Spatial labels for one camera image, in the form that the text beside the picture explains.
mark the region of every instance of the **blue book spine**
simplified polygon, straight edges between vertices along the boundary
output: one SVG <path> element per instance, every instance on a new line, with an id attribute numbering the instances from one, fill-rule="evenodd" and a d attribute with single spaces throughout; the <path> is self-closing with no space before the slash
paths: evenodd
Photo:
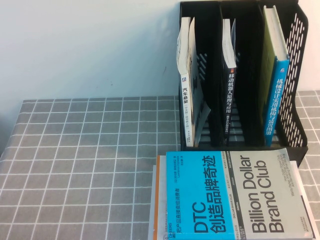
<path id="1" fill-rule="evenodd" d="M 265 144 L 270 147 L 272 137 L 274 135 L 281 97 L 284 91 L 286 76 L 289 67 L 289 57 L 287 60 L 278 61 L 277 57 L 274 60 L 272 80 L 270 84 L 268 107 L 265 114 L 264 122 L 264 137 Z"/>

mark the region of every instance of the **book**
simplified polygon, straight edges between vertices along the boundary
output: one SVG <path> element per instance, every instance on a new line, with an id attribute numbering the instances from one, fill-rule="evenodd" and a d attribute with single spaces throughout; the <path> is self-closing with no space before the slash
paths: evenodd
<path id="1" fill-rule="evenodd" d="M 163 171 L 163 169 L 166 170 L 166 163 L 165 162 L 166 162 L 166 156 L 158 156 L 157 165 L 153 167 L 148 240 L 168 239 L 168 233 L 167 233 L 167 229 L 166 229 L 167 219 L 159 219 L 158 217 L 155 218 L 155 212 L 158 212 L 159 209 L 163 209 L 163 210 L 167 209 L 167 202 L 162 202 L 161 204 L 158 204 L 157 209 L 155 209 L 156 179 L 158 182 L 166 181 L 166 179 L 164 178 L 164 175 L 163 174 L 160 175 L 160 173 Z M 304 190 L 304 186 L 303 186 L 300 174 L 299 174 L 297 163 L 295 161 L 290 161 L 290 165 L 291 165 L 291 169 L 293 171 L 293 177 L 296 180 L 297 186 L 299 188 L 300 197 L 301 197 L 302 201 L 304 202 L 304 205 L 305 205 L 305 208 L 307 211 L 307 216 L 308 216 L 309 222 L 312 227 L 311 228 L 312 234 L 313 234 L 312 238 L 314 240 L 320 239 L 319 232 L 318 232 L 317 225 L 316 225 L 316 221 L 313 217 L 313 214 L 312 214 L 312 211 L 310 208 L 310 204 L 308 202 L 308 198 L 307 198 L 306 192 Z M 166 186 L 162 187 L 161 189 L 157 188 L 157 195 L 159 196 L 162 194 L 167 194 L 166 189 L 167 189 Z M 156 234 L 154 237 L 154 230 L 156 231 L 156 226 L 154 226 L 155 222 L 157 222 L 158 229 L 159 228 L 163 229 L 163 231 L 166 233 L 166 234 L 164 234 L 165 236 L 162 236 L 160 234 L 158 237 L 158 235 Z"/>
<path id="2" fill-rule="evenodd" d="M 166 169 L 169 238 L 313 239 L 285 148 L 167 152 Z"/>
<path id="3" fill-rule="evenodd" d="M 181 18 L 176 63 L 180 74 L 180 100 L 187 147 L 197 147 L 202 128 L 210 113 L 201 86 L 197 64 L 195 18 Z"/>
<path id="4" fill-rule="evenodd" d="M 265 145 L 271 146 L 289 67 L 289 55 L 276 6 L 264 6 L 263 16 L 264 38 L 258 108 Z"/>
<path id="5" fill-rule="evenodd" d="M 221 74 L 221 95 L 222 95 L 222 123 L 224 132 L 224 143 L 229 144 L 230 124 L 232 116 L 232 104 L 234 99 L 236 81 L 236 26 L 235 21 L 230 29 L 230 19 L 223 19 L 222 24 L 222 74 Z"/>
<path id="6" fill-rule="evenodd" d="M 153 240 L 164 240 L 168 237 L 167 230 L 167 162 L 166 156 L 158 156 L 156 160 Z"/>

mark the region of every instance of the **checkered table surface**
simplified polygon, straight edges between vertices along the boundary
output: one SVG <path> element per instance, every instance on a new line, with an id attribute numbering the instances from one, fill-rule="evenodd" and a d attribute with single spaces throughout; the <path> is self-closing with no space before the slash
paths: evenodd
<path id="1" fill-rule="evenodd" d="M 320 91 L 296 106 L 320 228 Z M 0 240 L 146 240 L 156 155 L 179 150 L 174 96 L 27 100 L 0 159 Z"/>

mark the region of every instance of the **black mesh organizer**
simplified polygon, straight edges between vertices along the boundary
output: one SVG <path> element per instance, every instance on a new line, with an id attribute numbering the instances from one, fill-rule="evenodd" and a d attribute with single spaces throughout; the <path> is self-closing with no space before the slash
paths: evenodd
<path id="1" fill-rule="evenodd" d="M 271 147 L 264 146 L 258 118 L 258 84 L 264 36 L 263 6 L 276 6 L 290 57 L 276 130 Z M 301 163 L 307 137 L 296 111 L 295 96 L 308 32 L 308 19 L 297 0 L 189 1 L 180 3 L 180 18 L 195 17 L 195 41 L 204 98 L 211 113 L 198 147 L 186 147 L 180 100 L 180 140 L 183 151 L 265 151 L 286 147 L 290 160 Z M 222 19 L 236 19 L 239 57 L 234 90 L 230 140 L 225 146 L 219 113 L 222 69 Z"/>

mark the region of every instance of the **gray book cover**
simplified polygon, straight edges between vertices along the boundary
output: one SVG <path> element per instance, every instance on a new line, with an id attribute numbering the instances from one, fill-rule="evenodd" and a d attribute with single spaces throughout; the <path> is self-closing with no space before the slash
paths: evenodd
<path id="1" fill-rule="evenodd" d="M 222 152 L 237 239 L 313 239 L 287 150 Z"/>

